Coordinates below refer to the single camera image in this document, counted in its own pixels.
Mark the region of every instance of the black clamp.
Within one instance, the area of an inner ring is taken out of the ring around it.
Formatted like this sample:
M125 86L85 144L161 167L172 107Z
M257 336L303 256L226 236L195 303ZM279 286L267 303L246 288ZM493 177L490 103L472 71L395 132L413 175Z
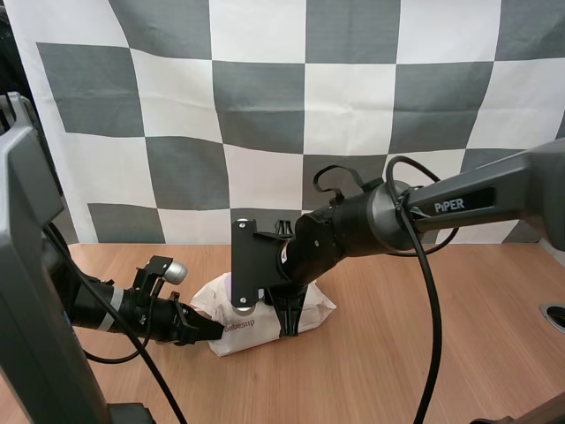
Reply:
M208 320L194 309L178 301L180 294L172 292L168 298L177 312L175 319L175 345L194 345L200 340L219 340L222 338L223 325Z

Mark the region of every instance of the white square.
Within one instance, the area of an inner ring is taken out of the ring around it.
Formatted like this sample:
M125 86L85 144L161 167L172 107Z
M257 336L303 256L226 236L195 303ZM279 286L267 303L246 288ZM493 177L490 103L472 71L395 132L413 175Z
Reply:
M231 208L302 210L302 155L224 144Z
M212 58L303 64L306 0L210 0Z
M468 148L534 148L565 110L565 58L495 62Z
M417 162L422 163L428 170L445 179L457 175L461 171L461 164L465 150L438 150L435 152L416 152L402 153L401 155L388 155L385 162L385 169L390 160L395 156L408 156ZM407 163L398 163L394 170L395 181L403 181L410 186L429 186L432 180L416 168Z
M402 0L398 64L494 60L501 0Z
M395 79L394 64L307 64L305 154L386 154Z
M132 49L145 135L222 142L212 61L157 57Z
M5 0L5 3L19 43L19 35L24 35L33 42L128 47L107 0Z
M517 223L518 221L514 220L461 227L451 243L502 243ZM441 230L436 243L442 242L450 232L451 229Z
M168 244L227 245L231 241L229 209L159 209L159 218Z
M143 137L67 133L63 155L85 203L156 207Z

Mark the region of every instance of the black mount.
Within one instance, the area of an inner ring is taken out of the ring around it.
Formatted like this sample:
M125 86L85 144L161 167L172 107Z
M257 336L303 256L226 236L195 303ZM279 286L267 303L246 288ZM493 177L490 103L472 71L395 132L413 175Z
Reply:
M231 225L231 303L234 307L252 307L265 290L265 303L275 308L281 324L279 337L298 335L298 324L307 285L296 284L280 267L285 244L292 237L289 221L276 224L277 233L258 232L253 221Z

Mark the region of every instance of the black cable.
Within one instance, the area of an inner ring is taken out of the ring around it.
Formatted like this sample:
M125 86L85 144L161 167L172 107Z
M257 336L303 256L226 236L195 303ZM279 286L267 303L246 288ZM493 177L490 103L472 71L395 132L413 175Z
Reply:
M143 347L147 347L147 344L149 343L149 339L151 337L151 321L153 320L153 306L154 306L154 303L155 303L155 299L157 299L157 296L159 295L160 291L161 291L161 289L159 289L159 291L155 290L154 294L151 296L151 303L149 303L149 312L147 313L147 315L148 315L148 317L147 317L147 333L145 335L145 338L143 339L143 343L142 343ZM100 356L96 356L96 355L93 355L90 352L87 352L86 349L83 349L82 352L85 353L85 356L89 360L93 360L94 362L98 362L99 364L108 364L108 365L124 364L128 360L133 360L134 358L137 358L139 356L139 351L135 351L134 353L131 353L127 356L124 356L123 358L102 358Z
M120 329L132 341L135 348L139 351L141 358L143 358L143 360L146 362L147 367L151 371L151 374L153 374L153 377L155 378L155 380L159 384L159 387L161 387L163 394L165 395L165 397L169 401L169 404L170 404L173 412L177 416L178 422L180 422L181 424L187 424L186 418L183 415L183 412L180 410L180 407L178 406L178 403L175 400L175 397L171 393L169 386L165 382L165 379L162 377L161 372L159 372L159 368L157 368L157 366L155 365L155 363L151 359L151 356L149 355L149 353L147 353L147 350L145 349L143 344L141 344L141 342L135 336L135 333L133 332L132 327L130 327L130 325L124 320L124 318L122 318L122 316L117 312L117 310L114 309L111 306L111 304L108 303L108 301L94 288L92 283L84 277L84 275L80 272L77 264L74 263L71 256L68 254L68 252L63 247L61 242L58 240L57 236L51 230L51 228L49 226L47 226L44 229L44 232L47 235L47 237L49 238L49 240L51 241L51 243L53 243L53 246L59 251L59 253L63 257L64 261L69 266L69 268L75 270L75 272L79 276L80 282L85 286L85 288L90 292L90 294L98 301L98 303L100 303L102 305L102 307L106 310L106 312L108 312L111 315L111 317L114 318L114 321L117 323L117 325L120 327Z
M64 239L61 231L57 228L57 226L54 223L49 223L48 227L53 231L55 237L57 238L61 246L64 247L64 250L67 253L69 253L70 251L67 242ZM80 273L83 274L83 276L86 278L90 277L87 274L83 273L82 270L80 271ZM159 293L161 292L162 286L163 286L163 281L160 279L157 282L157 285L155 286L155 289L151 295L151 303L149 304L149 312L147 318L147 334L143 340L143 347L147 347L147 344L149 343L149 339L151 337L151 321L153 320L154 303L155 303L155 299L159 296ZM139 351L135 351L134 353L124 356L123 358L102 358L100 356L93 355L92 353L88 352L86 349L83 349L82 352L84 352L85 356L89 360L98 362L100 364L108 364L108 365L124 364L128 360L133 360L139 356Z
M391 161L388 163L388 166L387 166L386 175L385 175L386 178L387 178L387 183L388 183L389 180L394 181L392 179L393 178L392 177L392 169L395 167L395 165L397 163L408 163L409 165L413 166L414 168L416 168L417 170L419 170L420 172L422 172L423 174L428 176L434 183L441 181L440 178L437 175L435 175L433 172L428 170L421 163L416 162L414 159L410 159L409 157L406 157L406 156L395 156L391 159ZM434 247L424 251L424 253L425 254L433 254L435 252L438 252L443 247L447 246L451 242L451 240L453 240L455 238L458 231L459 231L458 228L454 228L449 233L449 235L447 236L447 238L445 240L443 240L439 245L434 246ZM413 258L413 257L417 256L417 254L414 253L414 252L394 252L394 253L390 253L388 255L390 255L390 256L402 256L402 257L409 257L409 258Z
M416 230L409 218L409 211L405 206L405 202L400 199L398 191L396 190L395 181L393 178L393 169L395 165L399 162L408 163L418 170L424 172L430 178L437 178L435 175L428 170L424 165L417 163L416 161L405 157L397 156L393 158L387 165L386 177L387 177L387 188L390 194L390 198L396 204L398 214L402 220L403 226L408 232L411 238L412 244L414 245L415 255L418 257L420 262L420 267L422 268L422 274L424 275L424 280L426 281L427 295L430 299L430 309L432 310L432 358L430 359L430 368L426 378L426 386L422 393L420 403L418 405L418 410L416 412L416 417L414 418L414 424L422 424L426 416L427 408L432 400L433 388L435 387L435 382L438 378L438 373L440 371L441 363L441 310L440 310L440 300L438 298L438 292L435 288L435 282L433 281L432 270L430 269L430 264L427 261L426 252L422 243L420 242Z

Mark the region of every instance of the paper bag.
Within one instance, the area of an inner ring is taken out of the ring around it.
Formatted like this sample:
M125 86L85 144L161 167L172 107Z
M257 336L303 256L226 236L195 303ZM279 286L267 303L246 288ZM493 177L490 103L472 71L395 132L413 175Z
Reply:
M225 326L220 340L209 341L216 355L229 355L279 338L281 326L273 307L260 300L252 313L242 316L234 312L230 293L231 273L227 273L202 287L191 302L197 311L206 312L214 321ZM334 309L335 305L316 283L310 283L298 332L315 329Z

